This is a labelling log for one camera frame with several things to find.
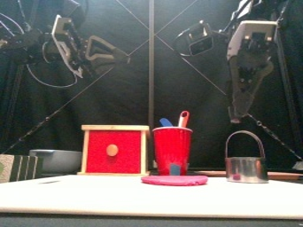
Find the box knob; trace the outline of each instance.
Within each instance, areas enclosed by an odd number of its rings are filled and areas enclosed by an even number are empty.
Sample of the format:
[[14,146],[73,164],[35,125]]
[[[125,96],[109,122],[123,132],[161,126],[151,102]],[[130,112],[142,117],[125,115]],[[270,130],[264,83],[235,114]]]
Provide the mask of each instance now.
[[117,145],[109,145],[107,147],[109,156],[114,157],[115,155],[118,155],[118,152],[119,152],[119,147]]

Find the bucket handle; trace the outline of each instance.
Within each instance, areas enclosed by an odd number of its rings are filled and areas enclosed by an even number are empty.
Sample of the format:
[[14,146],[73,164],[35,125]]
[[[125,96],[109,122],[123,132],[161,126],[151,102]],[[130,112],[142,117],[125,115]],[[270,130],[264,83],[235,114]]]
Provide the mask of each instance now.
[[[262,141],[261,141],[260,137],[253,132],[246,131],[246,130],[239,130],[239,131],[234,132],[233,135],[239,134],[239,133],[245,133],[256,139],[256,141],[258,142],[258,145],[260,145],[261,156],[264,158],[266,158],[265,148],[264,148]],[[227,145],[229,145],[229,141],[230,141],[233,135],[226,140],[226,146],[225,146],[225,157],[226,158],[229,158],[227,157]]]

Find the white table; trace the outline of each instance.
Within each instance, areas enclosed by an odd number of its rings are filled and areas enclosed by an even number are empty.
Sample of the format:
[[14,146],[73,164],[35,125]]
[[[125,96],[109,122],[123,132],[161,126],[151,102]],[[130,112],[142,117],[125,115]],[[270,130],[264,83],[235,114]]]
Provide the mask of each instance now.
[[159,186],[139,176],[58,176],[0,184],[0,194],[0,214],[303,220],[303,184],[280,181]]

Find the wire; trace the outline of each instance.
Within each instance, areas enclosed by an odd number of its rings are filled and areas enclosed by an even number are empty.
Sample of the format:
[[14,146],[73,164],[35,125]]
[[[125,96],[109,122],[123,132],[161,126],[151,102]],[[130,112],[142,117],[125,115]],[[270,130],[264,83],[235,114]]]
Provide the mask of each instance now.
[[53,85],[53,84],[50,84],[50,83],[46,83],[46,82],[43,82],[43,81],[41,81],[41,80],[38,79],[35,73],[33,72],[31,65],[29,65],[29,64],[27,64],[27,70],[29,70],[29,72],[31,73],[34,79],[35,79],[41,84],[43,84],[43,85],[46,85],[46,86],[49,86],[49,87],[51,87],[51,88],[54,88],[54,89],[67,89],[67,88],[70,88],[71,86],[74,86],[74,85],[78,83],[78,81],[79,81],[78,76],[74,74],[74,79],[75,79],[75,80],[74,80],[74,83],[71,83],[70,85],[66,85],[66,86],[57,86],[57,85]]
[[22,26],[9,16],[6,16],[2,12],[0,12],[0,15],[17,25],[21,33],[25,34],[25,29],[22,28]]
[[[17,21],[15,21],[13,18],[10,18],[9,16],[6,16],[3,13],[0,13],[0,15],[17,25],[17,27],[18,27],[21,33],[25,34],[25,33],[26,33],[26,32],[25,32],[25,29],[23,29],[22,26],[17,23]],[[51,62],[50,62],[50,61],[47,60],[47,58],[46,58],[45,49],[46,49],[46,43],[43,44],[43,57],[45,57],[45,61],[50,64]],[[57,85],[49,84],[49,83],[46,83],[46,82],[43,82],[43,81],[41,81],[41,80],[38,79],[38,77],[37,77],[37,75],[35,75],[35,73],[34,73],[34,71],[33,71],[33,69],[31,69],[31,66],[30,66],[29,64],[27,64],[27,70],[29,70],[30,74],[33,75],[34,79],[35,79],[41,84],[43,84],[43,85],[46,85],[46,86],[49,86],[49,87],[51,87],[51,88],[55,88],[55,89],[67,89],[67,88],[70,88],[71,86],[74,86],[74,85],[78,83],[78,81],[79,81],[78,76],[74,74],[74,79],[75,79],[75,80],[74,80],[74,83],[71,83],[70,85],[66,85],[66,86],[57,86]]]

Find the gray container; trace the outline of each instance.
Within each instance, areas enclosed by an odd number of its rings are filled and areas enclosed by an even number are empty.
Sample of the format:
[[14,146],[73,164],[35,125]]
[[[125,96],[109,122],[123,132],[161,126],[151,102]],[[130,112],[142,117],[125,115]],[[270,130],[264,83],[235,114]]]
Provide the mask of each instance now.
[[77,174],[81,169],[82,152],[37,149],[30,151],[30,156],[37,156],[45,159],[45,176]]
[[[235,134],[245,133],[258,142],[261,157],[229,157],[229,141]],[[226,178],[238,183],[268,183],[268,160],[260,137],[250,131],[237,131],[226,141],[225,147]]]

